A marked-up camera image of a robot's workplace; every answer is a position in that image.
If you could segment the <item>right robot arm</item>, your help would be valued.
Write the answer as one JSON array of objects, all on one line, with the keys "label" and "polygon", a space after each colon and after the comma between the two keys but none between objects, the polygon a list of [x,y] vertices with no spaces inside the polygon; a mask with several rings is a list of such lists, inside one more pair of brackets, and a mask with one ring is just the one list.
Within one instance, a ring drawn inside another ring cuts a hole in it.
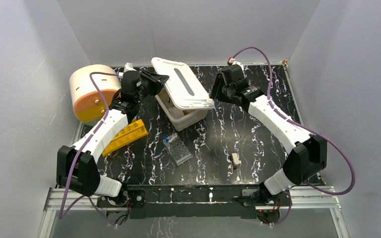
[{"label": "right robot arm", "polygon": [[210,98],[240,106],[258,119],[279,140],[288,156],[282,168],[259,185],[263,204],[273,205],[279,193],[300,185],[327,165],[327,141],[290,123],[258,85],[250,85],[239,65],[217,73]]}]

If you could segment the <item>white bin lid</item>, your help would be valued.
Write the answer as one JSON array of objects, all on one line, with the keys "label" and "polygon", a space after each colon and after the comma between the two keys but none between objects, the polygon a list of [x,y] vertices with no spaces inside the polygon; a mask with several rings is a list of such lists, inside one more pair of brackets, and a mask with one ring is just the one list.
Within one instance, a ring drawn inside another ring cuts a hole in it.
[{"label": "white bin lid", "polygon": [[154,57],[151,64],[159,75],[169,79],[164,87],[180,110],[210,110],[214,102],[191,68],[184,62]]}]

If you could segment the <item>clear acrylic tube rack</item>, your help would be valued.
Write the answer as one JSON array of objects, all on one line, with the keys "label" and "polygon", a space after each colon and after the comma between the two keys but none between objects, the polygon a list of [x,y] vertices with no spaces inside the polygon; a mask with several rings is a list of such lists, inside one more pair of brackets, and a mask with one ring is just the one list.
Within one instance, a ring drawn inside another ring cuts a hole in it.
[{"label": "clear acrylic tube rack", "polygon": [[169,143],[163,143],[167,148],[168,153],[173,158],[176,166],[180,166],[192,158],[192,154],[177,133],[174,133],[168,137],[171,138],[171,141]]}]

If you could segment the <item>beige plastic bin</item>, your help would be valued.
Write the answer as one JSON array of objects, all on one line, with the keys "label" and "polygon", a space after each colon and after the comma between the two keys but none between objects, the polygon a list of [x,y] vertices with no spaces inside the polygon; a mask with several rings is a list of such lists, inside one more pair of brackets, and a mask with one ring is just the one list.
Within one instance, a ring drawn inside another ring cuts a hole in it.
[{"label": "beige plastic bin", "polygon": [[185,128],[206,118],[208,110],[180,110],[174,104],[165,89],[155,96],[158,104],[172,123],[176,131],[182,131]]}]

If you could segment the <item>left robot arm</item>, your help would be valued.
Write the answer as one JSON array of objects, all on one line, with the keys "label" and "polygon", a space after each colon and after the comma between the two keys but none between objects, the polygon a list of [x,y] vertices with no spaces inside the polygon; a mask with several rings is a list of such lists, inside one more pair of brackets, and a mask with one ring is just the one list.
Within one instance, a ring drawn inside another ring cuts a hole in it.
[{"label": "left robot arm", "polygon": [[99,122],[71,146],[62,146],[57,153],[57,185],[84,196],[109,196],[116,206],[128,201],[128,192],[121,181],[99,174],[97,162],[112,139],[135,118],[141,101],[160,93],[169,76],[146,70],[129,70],[119,78],[117,90]]}]

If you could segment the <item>yellow test tube rack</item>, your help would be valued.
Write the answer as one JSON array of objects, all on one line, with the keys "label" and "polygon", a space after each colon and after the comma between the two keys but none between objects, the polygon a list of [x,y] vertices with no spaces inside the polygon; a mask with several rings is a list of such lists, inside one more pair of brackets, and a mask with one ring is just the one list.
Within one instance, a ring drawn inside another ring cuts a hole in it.
[{"label": "yellow test tube rack", "polygon": [[148,131],[144,125],[143,120],[134,120],[111,140],[111,142],[103,150],[102,156],[105,157],[110,153],[147,135]]}]

